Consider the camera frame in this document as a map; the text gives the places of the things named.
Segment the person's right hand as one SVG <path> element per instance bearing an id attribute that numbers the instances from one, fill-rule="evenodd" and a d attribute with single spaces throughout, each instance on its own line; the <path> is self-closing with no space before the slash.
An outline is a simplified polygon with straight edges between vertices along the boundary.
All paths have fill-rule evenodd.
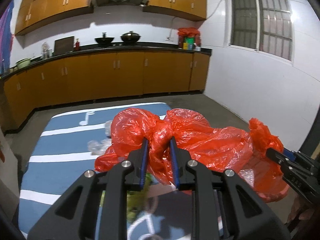
<path id="1" fill-rule="evenodd" d="M 296 195 L 291 206 L 291 212 L 288 215 L 287 222 L 291 222 L 296 217 L 298 217 L 300 221 L 309 221 L 314 211 L 315 208 L 307 206 L 304 198 L 302 198 L 299 195 Z"/>

